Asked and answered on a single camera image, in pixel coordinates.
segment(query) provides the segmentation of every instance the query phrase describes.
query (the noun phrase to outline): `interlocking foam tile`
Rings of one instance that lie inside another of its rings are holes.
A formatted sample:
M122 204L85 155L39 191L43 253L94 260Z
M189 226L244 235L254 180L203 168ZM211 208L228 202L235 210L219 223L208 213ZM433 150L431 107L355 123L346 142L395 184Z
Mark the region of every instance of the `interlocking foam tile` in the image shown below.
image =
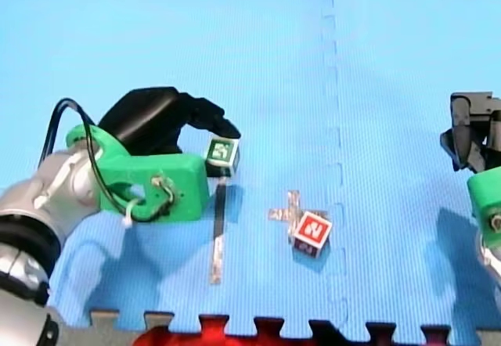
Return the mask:
M229 188L222 284L210 286L213 204L199 222L124 230L99 214L70 238L52 279L69 324L91 308L173 312L170 329L198 331L199 315L229 315L228 333L252 334L254 317L284 318L284 337L308 337L310 319L341 326L344 237L332 66L332 0L0 0L0 187L29 176L52 107L76 99L98 120L128 90L174 85L226 109L243 133ZM79 120L63 117L58 146ZM203 153L208 134L187 128L181 146ZM301 191L329 211L335 231L319 260L292 251L287 224L268 220Z
M349 317L396 323L397 342L422 343L422 325L501 327L493 285L474 252L466 172L438 137L449 96L501 96L501 0L334 0Z

